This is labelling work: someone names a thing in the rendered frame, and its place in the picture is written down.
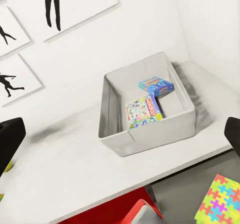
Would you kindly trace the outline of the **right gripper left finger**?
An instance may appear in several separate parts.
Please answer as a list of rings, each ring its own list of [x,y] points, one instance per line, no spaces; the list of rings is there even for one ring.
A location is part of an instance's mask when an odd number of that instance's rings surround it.
[[[0,177],[25,137],[26,128],[22,117],[0,122]]]

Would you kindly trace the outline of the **tennis ball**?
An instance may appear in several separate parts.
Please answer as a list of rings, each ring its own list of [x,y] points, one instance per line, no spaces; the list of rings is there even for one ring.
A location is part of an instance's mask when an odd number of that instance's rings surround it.
[[[12,162],[10,161],[9,164],[7,165],[6,169],[4,170],[4,173],[6,173],[7,171],[9,171],[12,167]]]

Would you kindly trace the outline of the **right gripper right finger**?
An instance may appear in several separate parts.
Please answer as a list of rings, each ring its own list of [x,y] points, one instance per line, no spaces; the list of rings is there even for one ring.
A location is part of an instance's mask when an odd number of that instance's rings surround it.
[[[228,117],[224,135],[240,157],[240,119]]]

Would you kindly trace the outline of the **jigsaw puzzle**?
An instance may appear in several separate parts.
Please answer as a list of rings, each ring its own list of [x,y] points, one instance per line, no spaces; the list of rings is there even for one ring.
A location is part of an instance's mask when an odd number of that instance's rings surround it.
[[[194,219],[196,224],[240,224],[240,183],[217,174]]]

